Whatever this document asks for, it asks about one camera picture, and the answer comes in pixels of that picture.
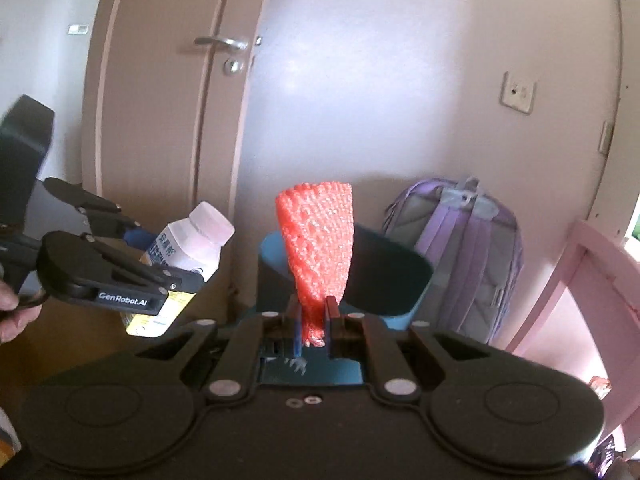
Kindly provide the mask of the person's left hand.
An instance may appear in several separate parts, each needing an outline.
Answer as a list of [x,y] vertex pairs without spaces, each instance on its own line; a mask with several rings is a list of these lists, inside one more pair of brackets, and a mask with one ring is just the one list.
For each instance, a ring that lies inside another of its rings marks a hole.
[[26,330],[30,323],[40,315],[41,306],[18,310],[18,298],[13,290],[5,283],[0,287],[0,339],[2,344],[14,340]]

